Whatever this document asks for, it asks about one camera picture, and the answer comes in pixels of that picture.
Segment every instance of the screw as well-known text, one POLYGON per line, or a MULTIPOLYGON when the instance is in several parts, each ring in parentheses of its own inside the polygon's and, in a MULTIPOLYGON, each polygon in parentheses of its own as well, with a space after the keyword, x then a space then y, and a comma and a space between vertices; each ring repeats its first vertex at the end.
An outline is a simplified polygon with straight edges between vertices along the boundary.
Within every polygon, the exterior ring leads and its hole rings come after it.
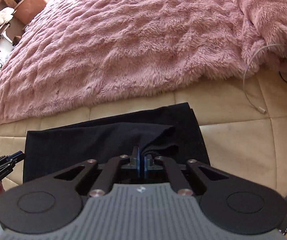
POLYGON ((178 190, 177 194, 182 196, 192 196, 194 192, 191 189, 183 188, 178 190))
POLYGON ((91 197, 102 197, 105 194, 106 193, 102 189, 94 189, 94 190, 89 192, 89 195, 91 197))

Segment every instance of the gray ribbed cover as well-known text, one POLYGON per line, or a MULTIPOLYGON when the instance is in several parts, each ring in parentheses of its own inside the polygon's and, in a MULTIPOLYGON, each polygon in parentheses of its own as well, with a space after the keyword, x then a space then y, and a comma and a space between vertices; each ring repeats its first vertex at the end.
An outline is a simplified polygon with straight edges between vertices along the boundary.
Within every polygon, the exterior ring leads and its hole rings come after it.
POLYGON ((6 230, 0 240, 285 240, 276 229, 256 236, 229 233, 210 222, 191 196, 169 183, 115 184, 103 197, 90 198, 66 227, 43 235, 6 230))

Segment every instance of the white cable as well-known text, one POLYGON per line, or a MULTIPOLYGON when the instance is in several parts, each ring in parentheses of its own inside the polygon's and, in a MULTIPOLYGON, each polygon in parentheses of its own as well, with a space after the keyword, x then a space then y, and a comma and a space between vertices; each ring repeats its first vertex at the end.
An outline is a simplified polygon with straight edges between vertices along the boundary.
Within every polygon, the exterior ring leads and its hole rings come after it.
POLYGON ((270 44, 270 45, 266 45, 266 46, 263 46, 263 47, 261 47, 260 49, 258 49, 258 50, 255 52, 255 54, 251 57, 251 59, 250 59, 248 65, 247 65, 247 68, 246 68, 246 70, 245 70, 243 80, 242 80, 242 90, 244 91, 245 96, 246 96, 248 102, 249 102, 258 112, 260 112, 261 114, 265 114, 265 113, 266 113, 266 110, 265 110, 264 108, 260 107, 260 106, 255 106, 255 105, 250 101, 250 99, 248 98, 247 92, 246 92, 246 90, 245 90, 245 79, 246 79, 247 71, 248 71, 248 69, 250 68, 250 65, 251 65, 252 61, 254 60, 254 58, 256 57, 256 55, 257 55, 259 52, 261 52, 263 49, 266 49, 266 48, 269 48, 269 47, 273 47, 273 46, 285 46, 285 45, 283 45, 283 44, 270 44))

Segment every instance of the blanket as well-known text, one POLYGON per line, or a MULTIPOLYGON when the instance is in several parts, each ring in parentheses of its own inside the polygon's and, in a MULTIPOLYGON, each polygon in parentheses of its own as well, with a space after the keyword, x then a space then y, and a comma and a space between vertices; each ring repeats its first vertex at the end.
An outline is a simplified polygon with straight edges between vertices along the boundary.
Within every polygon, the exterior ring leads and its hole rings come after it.
POLYGON ((287 0, 51 0, 0 73, 0 124, 287 58, 287 0))

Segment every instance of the beige mattress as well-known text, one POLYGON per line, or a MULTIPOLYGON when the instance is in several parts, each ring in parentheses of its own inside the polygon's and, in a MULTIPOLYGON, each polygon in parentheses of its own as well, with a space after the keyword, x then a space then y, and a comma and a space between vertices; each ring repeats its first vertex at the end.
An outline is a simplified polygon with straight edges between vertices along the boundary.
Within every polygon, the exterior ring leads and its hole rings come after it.
MULTIPOLYGON (((62 125, 189 102, 201 126, 211 165, 287 194, 287 84, 278 73, 261 70, 246 82, 257 112, 245 98, 242 81, 201 80, 186 89, 152 98, 136 98, 82 107, 42 119, 0 125, 0 156, 24 151, 28 130, 62 125)), ((4 181, 5 188, 22 183, 23 163, 4 181)))

